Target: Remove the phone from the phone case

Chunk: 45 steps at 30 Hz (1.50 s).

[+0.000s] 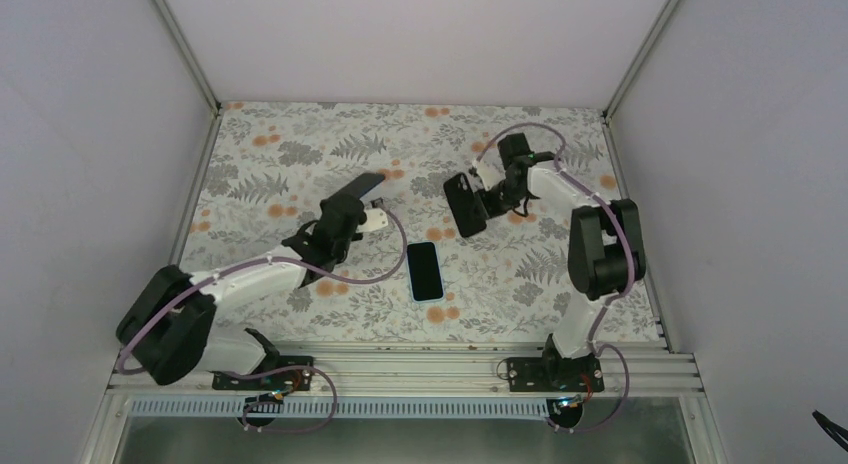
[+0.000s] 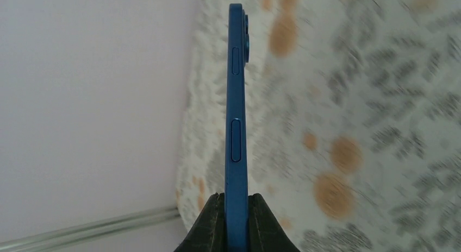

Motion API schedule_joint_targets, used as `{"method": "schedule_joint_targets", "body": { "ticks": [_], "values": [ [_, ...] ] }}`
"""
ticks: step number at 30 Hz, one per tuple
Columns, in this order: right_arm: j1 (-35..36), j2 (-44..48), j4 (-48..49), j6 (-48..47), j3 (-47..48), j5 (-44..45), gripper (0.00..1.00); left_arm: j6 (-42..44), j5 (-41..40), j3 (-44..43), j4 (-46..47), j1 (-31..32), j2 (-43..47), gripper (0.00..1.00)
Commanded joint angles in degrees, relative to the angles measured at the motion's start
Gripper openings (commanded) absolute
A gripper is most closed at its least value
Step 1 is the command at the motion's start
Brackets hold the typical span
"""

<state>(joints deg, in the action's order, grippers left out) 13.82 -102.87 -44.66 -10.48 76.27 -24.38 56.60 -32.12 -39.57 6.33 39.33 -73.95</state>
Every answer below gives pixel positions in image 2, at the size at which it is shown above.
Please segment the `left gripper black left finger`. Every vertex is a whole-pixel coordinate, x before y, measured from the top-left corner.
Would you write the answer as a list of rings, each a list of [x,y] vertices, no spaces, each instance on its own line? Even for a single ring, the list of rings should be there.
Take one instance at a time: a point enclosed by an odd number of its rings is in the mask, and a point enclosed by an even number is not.
[[[201,213],[175,252],[225,252],[225,194],[209,197]]]

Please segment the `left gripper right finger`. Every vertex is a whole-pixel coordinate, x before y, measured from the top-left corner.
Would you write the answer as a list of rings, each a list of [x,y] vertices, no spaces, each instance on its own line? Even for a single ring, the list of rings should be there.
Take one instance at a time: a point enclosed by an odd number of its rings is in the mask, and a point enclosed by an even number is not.
[[[249,196],[249,251],[299,252],[259,193]]]

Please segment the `black phone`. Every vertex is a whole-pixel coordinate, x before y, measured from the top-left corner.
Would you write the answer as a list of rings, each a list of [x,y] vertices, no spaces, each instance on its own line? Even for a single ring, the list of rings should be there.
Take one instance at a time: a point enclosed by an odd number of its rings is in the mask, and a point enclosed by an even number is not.
[[[245,65],[248,63],[248,16],[239,3],[229,5],[225,224],[228,251],[248,251],[248,176],[245,110]]]

